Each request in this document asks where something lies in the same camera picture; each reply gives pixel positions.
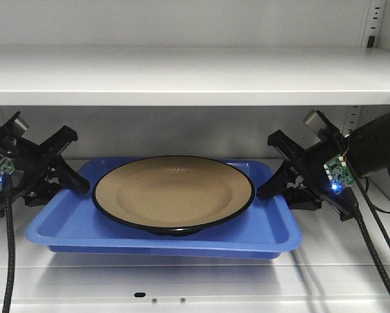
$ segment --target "circuit board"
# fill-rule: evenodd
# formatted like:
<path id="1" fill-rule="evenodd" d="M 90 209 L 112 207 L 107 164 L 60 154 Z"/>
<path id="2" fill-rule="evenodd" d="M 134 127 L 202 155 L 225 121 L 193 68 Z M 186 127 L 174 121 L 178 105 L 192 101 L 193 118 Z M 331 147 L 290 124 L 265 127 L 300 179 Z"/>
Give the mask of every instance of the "circuit board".
<path id="1" fill-rule="evenodd" d="M 331 183 L 331 189 L 335 194 L 339 194 L 346 187 L 350 187 L 355 183 L 349 167 L 341 155 L 336 155 L 334 158 L 324 164 L 324 170 Z"/>

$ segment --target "tray rim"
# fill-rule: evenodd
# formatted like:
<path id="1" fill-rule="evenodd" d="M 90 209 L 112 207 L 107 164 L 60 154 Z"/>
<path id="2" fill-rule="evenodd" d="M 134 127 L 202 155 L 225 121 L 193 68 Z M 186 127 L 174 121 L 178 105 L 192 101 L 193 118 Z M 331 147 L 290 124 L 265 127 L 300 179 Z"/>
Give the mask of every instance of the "tray rim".
<path id="1" fill-rule="evenodd" d="M 92 166 L 94 162 L 103 162 L 105 160 L 124 160 L 125 162 L 131 162 L 131 160 L 138 160 L 141 157 L 121 157 L 121 156 L 109 156 L 102 158 L 94 158 L 87 161 L 79 170 L 79 173 L 86 170 L 86 167 Z M 265 174 L 269 174 L 269 178 L 272 176 L 272 172 L 269 167 L 256 160 L 246 159 L 219 159 L 221 162 L 232 164 L 255 164 L 264 171 Z M 89 239 L 86 238 L 70 238 L 70 237 L 54 237 L 43 235 L 39 232 L 39 228 L 42 223 L 46 221 L 48 215 L 53 212 L 55 207 L 64 200 L 64 197 L 72 193 L 71 190 L 61 190 L 42 210 L 41 212 L 30 222 L 28 225 L 25 236 L 32 243 L 46 246 L 69 246 L 69 247 L 95 247 L 95 248 L 152 248 L 152 249 L 169 249 L 169 250 L 233 250 L 240 252 L 259 252 L 259 253 L 275 253 L 291 251 L 299 246 L 302 241 L 301 231 L 290 213 L 284 198 L 281 195 L 275 196 L 267 201 L 273 201 L 273 205 L 283 213 L 288 211 L 288 214 L 280 214 L 280 218 L 283 221 L 286 231 L 288 232 L 287 239 L 280 243 L 235 243 L 231 241 L 206 241 L 206 240 L 188 240 L 187 237 L 174 237 L 174 240 L 162 239 L 162 243 L 159 246 L 159 240 L 156 239 L 134 239 L 134 238 L 92 238 L 92 245 L 89 244 Z M 177 243 L 184 243 L 184 245 L 177 246 Z"/>

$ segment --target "slot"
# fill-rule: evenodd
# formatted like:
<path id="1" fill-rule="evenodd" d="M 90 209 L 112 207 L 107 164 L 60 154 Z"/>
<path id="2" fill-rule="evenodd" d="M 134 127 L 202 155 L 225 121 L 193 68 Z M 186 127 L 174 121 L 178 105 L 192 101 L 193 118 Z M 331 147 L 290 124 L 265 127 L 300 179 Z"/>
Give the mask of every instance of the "slot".
<path id="1" fill-rule="evenodd" d="M 135 298 L 144 298 L 145 297 L 145 292 L 136 292 L 134 294 Z"/>

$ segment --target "black clamp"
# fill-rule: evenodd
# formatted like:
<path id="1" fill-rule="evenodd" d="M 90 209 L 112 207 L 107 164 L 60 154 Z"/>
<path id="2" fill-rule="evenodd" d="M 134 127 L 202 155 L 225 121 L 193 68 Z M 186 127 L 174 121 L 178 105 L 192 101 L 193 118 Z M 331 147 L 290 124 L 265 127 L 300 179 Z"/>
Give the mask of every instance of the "black clamp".
<path id="1" fill-rule="evenodd" d="M 10 160 L 13 169 L 0 168 L 1 173 L 21 175 L 12 188 L 12 201 L 23 197 L 26 205 L 32 207 L 48 203 L 63 187 L 86 193 L 90 189 L 89 181 L 77 174 L 61 156 L 62 151 L 73 141 L 78 140 L 77 133 L 63 126 L 53 136 L 37 145 L 22 134 L 28 125 L 17 112 L 0 127 L 0 164 L 2 159 Z M 0 192 L 0 217 L 4 217 L 5 197 Z"/>

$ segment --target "white cabinet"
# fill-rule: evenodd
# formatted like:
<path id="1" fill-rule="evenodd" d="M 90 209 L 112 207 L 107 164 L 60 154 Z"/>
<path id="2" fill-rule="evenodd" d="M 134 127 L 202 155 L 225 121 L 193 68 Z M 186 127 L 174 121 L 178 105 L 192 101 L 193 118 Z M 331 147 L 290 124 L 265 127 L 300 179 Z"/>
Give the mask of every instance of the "white cabinet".
<path id="1" fill-rule="evenodd" d="M 365 123 L 381 105 L 390 0 L 0 1 L 0 123 L 20 110 L 35 142 L 72 127 L 67 158 L 276 158 L 265 141 L 279 128 L 316 142 L 311 108 L 347 131 L 350 110 Z M 13 312 L 390 312 L 357 225 L 327 205 L 294 212 L 303 244 L 273 261 L 55 254 L 23 236 L 39 210 L 16 207 Z M 5 245 L 0 220 L 0 306 Z"/>

